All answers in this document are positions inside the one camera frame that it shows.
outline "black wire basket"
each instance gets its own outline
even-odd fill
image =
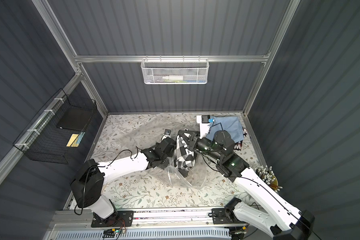
[[[95,100],[65,94],[35,129],[24,130],[31,132],[27,139],[19,142],[20,134],[13,145],[30,160],[68,164],[96,111]]]

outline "zip tie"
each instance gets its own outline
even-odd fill
[[[28,129],[27,131],[34,131],[35,133],[37,133],[37,135],[40,135],[40,133],[37,129]]]
[[[55,100],[58,99],[58,100],[61,100],[62,103],[64,103],[63,101],[63,98],[54,98]]]
[[[55,113],[53,112],[52,109],[44,110],[44,112],[51,112],[51,113],[53,113],[53,115],[55,115]]]
[[[24,146],[26,149],[29,149],[28,144],[27,143],[16,143],[15,145],[18,146]]]

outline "black mounting plate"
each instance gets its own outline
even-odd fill
[[[132,226],[134,211],[117,211],[107,217],[107,219],[100,218],[97,214],[93,213],[91,227],[121,227],[122,220],[125,222],[126,227]]]
[[[232,223],[229,221],[225,215],[225,208],[216,208],[212,209],[212,213],[209,216],[213,219],[213,224],[227,224]],[[242,221],[235,221],[234,223],[246,223]]]

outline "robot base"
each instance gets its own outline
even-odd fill
[[[93,213],[93,219],[91,227],[121,227],[122,220],[125,222],[126,227],[132,226],[134,211],[117,211],[111,214],[106,219],[102,219],[97,214]]]

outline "white bottle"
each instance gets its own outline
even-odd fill
[[[168,82],[168,81],[173,81],[173,82],[177,82],[177,81],[183,81],[184,80],[184,76],[179,76],[179,75],[169,75],[169,76],[164,76],[163,80]]]

